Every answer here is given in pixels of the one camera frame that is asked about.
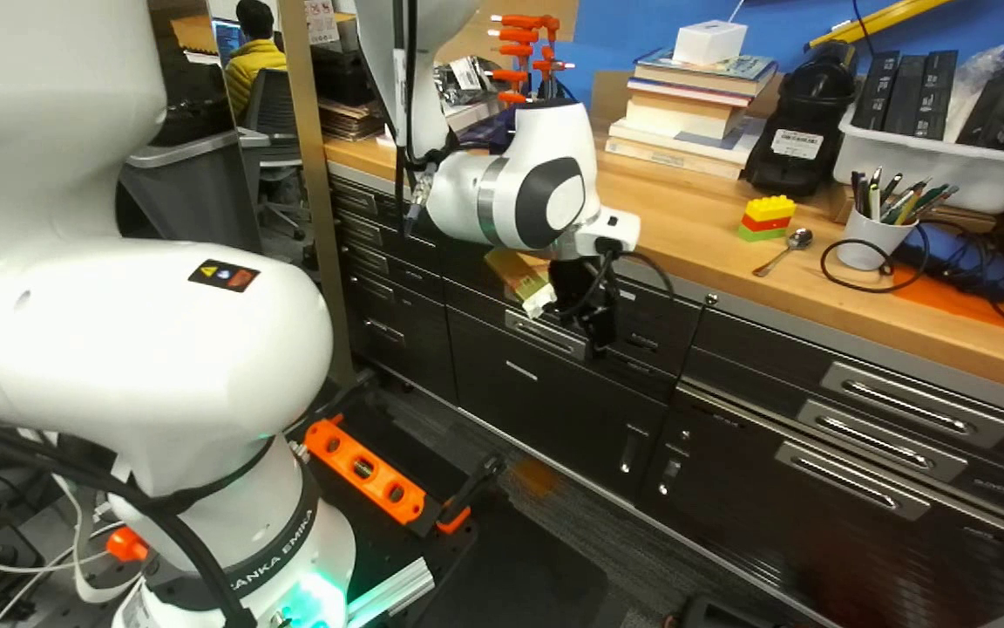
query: wall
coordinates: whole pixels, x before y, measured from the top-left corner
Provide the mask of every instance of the wall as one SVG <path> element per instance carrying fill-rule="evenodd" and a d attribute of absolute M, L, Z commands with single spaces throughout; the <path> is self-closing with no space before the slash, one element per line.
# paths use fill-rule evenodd
<path fill-rule="evenodd" d="M 638 54 L 672 46 L 679 25 L 728 17 L 736 0 L 580 0 L 576 41 L 563 46 L 563 59 L 580 61 L 571 91 L 588 98 L 598 69 L 628 69 Z M 864 15 L 888 0 L 858 0 Z M 775 54 L 797 67 L 804 41 L 829 25 L 852 20 L 852 0 L 747 0 L 747 53 Z M 958 48 L 962 54 L 1004 41 L 1004 0 L 949 0 L 945 8 L 876 33 L 879 48 L 931 53 Z"/>

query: cup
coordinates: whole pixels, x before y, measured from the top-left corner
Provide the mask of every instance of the cup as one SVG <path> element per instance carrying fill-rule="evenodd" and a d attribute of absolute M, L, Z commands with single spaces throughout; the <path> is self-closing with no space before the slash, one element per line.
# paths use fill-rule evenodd
<path fill-rule="evenodd" d="M 915 225 L 917 225 L 917 219 L 911 219 L 911 222 L 883 222 L 883 219 L 869 219 L 858 210 L 852 210 L 849 229 L 844 229 L 849 245 L 838 246 L 838 257 L 844 263 L 852 263 L 852 269 L 876 272 L 911 238 Z"/>

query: book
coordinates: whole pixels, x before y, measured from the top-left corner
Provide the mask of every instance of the book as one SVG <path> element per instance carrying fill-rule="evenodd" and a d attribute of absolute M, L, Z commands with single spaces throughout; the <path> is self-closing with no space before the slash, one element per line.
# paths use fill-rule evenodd
<path fill-rule="evenodd" d="M 613 137 L 613 140 L 653 141 L 653 147 L 664 147 L 664 148 L 701 153 L 701 158 L 714 158 L 714 160 L 728 160 L 728 162 L 747 162 L 747 158 L 751 158 L 752 141 L 761 140 L 761 133 L 765 133 L 765 120 L 751 117 L 751 113 L 741 113 L 721 140 L 694 137 L 694 133 L 675 133 L 675 137 L 653 133 L 653 129 L 630 125 L 630 117 L 617 117 L 606 129 L 606 137 Z"/>
<path fill-rule="evenodd" d="M 736 117 L 736 108 L 720 108 L 714 112 L 679 112 L 679 108 L 664 108 L 664 104 L 644 104 L 638 98 L 628 102 L 628 120 L 656 133 L 694 133 L 694 137 L 714 137 L 721 140 Z"/>
<path fill-rule="evenodd" d="M 667 93 L 650 93 L 650 91 L 634 91 L 630 102 L 638 102 L 643 108 L 685 112 L 685 113 L 704 113 L 704 117 L 732 117 L 741 112 L 732 104 L 667 98 Z"/>
<path fill-rule="evenodd" d="M 747 93 L 747 98 L 758 98 L 775 74 L 779 67 L 766 54 L 741 54 L 741 59 L 721 59 L 714 67 L 689 67 L 689 61 L 672 61 L 667 53 L 658 53 L 658 54 L 634 61 L 634 75 L 643 81 L 721 91 L 721 93 Z"/>
<path fill-rule="evenodd" d="M 667 93 L 667 98 L 685 98 L 685 102 L 710 102 L 710 104 L 728 104 L 728 108 L 751 108 L 751 102 L 752 102 L 747 93 L 698 91 L 698 88 L 658 84 L 658 81 L 643 81 L 643 75 L 630 75 L 628 91 L 634 91 L 634 93 Z"/>
<path fill-rule="evenodd" d="M 741 180 L 741 170 L 744 170 L 744 162 L 736 162 L 736 160 L 714 160 L 707 153 L 670 148 L 670 147 L 638 141 L 638 140 L 623 140 L 623 137 L 606 137 L 605 148 L 630 158 L 630 160 L 644 160 L 656 166 L 675 166 L 675 170 L 707 174 L 707 179 L 721 179 L 721 180 Z"/>

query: cabinet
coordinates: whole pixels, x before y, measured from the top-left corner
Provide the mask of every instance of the cabinet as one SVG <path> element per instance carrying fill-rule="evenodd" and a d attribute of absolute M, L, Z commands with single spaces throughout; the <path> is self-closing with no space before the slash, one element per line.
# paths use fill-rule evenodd
<path fill-rule="evenodd" d="M 576 351 L 524 332 L 459 311 L 451 312 L 451 332 L 464 407 L 598 483 L 634 496 L 664 403 L 569 362 Z"/>
<path fill-rule="evenodd" d="M 710 311 L 685 369 L 779 422 L 1004 511 L 1004 407 Z"/>
<path fill-rule="evenodd" d="M 370 189 L 330 186 L 351 351 L 452 397 L 452 355 L 433 222 L 406 225 Z"/>
<path fill-rule="evenodd" d="M 1004 614 L 1004 522 L 689 383 L 643 509 L 839 625 Z"/>
<path fill-rule="evenodd" d="M 430 222 L 337 186 L 356 347 L 839 625 L 1004 614 L 1004 401 L 825 329 L 617 286 L 529 319 Z"/>

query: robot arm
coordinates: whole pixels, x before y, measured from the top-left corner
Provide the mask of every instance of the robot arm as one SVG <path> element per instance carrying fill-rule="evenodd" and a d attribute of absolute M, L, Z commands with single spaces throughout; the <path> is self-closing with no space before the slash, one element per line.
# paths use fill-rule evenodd
<path fill-rule="evenodd" d="M 445 117 L 433 88 L 437 48 L 458 33 L 480 0 L 420 0 L 420 17 L 399 17 L 399 0 L 358 2 L 358 41 L 402 148 L 414 160 L 445 147 Z M 420 48 L 406 75 L 393 48 L 399 25 L 420 25 Z M 542 102 L 515 108 L 505 153 L 458 148 L 440 160 L 430 186 L 433 222 L 458 241 L 542 251 L 559 261 L 601 251 L 630 251 L 643 219 L 601 203 L 598 141 L 580 102 Z"/>

